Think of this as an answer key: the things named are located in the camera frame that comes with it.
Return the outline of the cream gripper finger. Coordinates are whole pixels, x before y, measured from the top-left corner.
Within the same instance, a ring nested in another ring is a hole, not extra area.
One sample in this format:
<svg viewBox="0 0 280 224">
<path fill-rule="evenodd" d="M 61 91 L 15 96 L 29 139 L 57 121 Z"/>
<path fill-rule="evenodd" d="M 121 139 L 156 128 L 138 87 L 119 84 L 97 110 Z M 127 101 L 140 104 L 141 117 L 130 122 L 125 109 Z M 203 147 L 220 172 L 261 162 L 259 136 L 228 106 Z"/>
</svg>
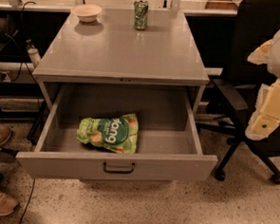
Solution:
<svg viewBox="0 0 280 224">
<path fill-rule="evenodd" d="M 247 61 L 257 65 L 265 64 L 268 60 L 268 54 L 269 54 L 271 43 L 272 43 L 272 39 L 263 43 L 255 51 L 250 53 L 250 55 L 247 58 Z"/>
<path fill-rule="evenodd" d="M 280 125 L 280 79 L 272 85 L 262 84 L 245 131 L 251 140 L 267 138 Z"/>
</svg>

